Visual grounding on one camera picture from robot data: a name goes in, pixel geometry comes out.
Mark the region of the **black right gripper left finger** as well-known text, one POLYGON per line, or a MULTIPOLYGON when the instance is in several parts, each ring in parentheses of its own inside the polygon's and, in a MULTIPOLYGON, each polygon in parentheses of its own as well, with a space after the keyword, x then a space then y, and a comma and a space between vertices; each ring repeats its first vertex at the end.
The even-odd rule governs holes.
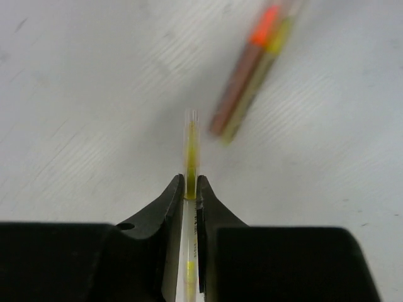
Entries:
POLYGON ((1 223, 2 301, 174 301, 184 177, 123 222, 1 223))

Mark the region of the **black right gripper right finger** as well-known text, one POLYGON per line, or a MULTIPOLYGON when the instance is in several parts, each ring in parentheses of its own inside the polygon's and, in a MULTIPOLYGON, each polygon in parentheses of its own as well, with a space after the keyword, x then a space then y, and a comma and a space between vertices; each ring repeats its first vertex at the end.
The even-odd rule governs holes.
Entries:
POLYGON ((334 226, 249 226, 197 183, 199 290, 205 301, 379 301, 361 247, 334 226))

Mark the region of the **yellow gel pen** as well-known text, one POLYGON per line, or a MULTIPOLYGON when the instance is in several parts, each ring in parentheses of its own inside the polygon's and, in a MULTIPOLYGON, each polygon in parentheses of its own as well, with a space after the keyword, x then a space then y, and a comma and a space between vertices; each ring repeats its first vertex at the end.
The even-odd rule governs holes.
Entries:
POLYGON ((199 114, 195 109, 186 111, 183 138, 183 220, 182 220, 182 281, 183 300, 196 301, 198 281, 198 247, 196 194, 199 175, 199 114))

